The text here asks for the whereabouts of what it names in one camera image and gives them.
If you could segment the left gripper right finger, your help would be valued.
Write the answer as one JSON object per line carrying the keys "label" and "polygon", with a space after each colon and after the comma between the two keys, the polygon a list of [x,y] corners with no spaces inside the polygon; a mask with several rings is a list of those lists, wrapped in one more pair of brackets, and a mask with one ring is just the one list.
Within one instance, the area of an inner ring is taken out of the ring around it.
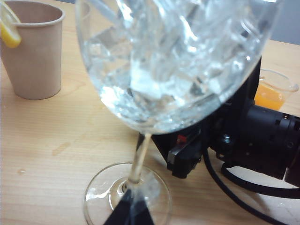
{"label": "left gripper right finger", "polygon": [[154,221],[150,213],[150,206],[158,199],[161,187],[153,173],[144,178],[142,184],[133,188],[131,205],[132,225],[153,225]]}

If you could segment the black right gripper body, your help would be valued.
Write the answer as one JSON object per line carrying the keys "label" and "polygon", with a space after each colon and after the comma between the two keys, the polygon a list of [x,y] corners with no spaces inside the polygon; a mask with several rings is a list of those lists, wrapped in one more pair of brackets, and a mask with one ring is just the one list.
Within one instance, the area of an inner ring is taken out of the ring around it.
{"label": "black right gripper body", "polygon": [[176,146],[168,153],[167,169],[172,175],[185,179],[208,147],[218,153],[231,151],[236,142],[239,127],[246,116],[246,110],[254,102],[258,87],[259,61],[248,79],[221,107],[210,116],[192,126],[199,126],[201,132],[183,147]]}

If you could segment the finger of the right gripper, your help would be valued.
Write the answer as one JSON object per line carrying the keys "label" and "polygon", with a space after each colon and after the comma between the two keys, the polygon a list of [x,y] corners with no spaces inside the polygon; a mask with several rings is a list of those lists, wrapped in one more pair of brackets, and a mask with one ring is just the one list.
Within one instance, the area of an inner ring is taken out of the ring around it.
{"label": "finger of the right gripper", "polygon": [[168,153],[171,149],[177,145],[183,147],[200,132],[201,128],[199,126],[191,126],[168,134],[153,135],[152,140],[164,160],[167,162]]}

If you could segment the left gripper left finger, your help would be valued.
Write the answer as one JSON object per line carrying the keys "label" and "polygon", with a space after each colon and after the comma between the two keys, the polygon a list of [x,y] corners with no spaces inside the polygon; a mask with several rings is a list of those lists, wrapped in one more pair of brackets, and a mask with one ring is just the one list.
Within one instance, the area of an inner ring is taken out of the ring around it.
{"label": "left gripper left finger", "polygon": [[128,189],[104,225],[128,225],[132,205],[132,191]]}

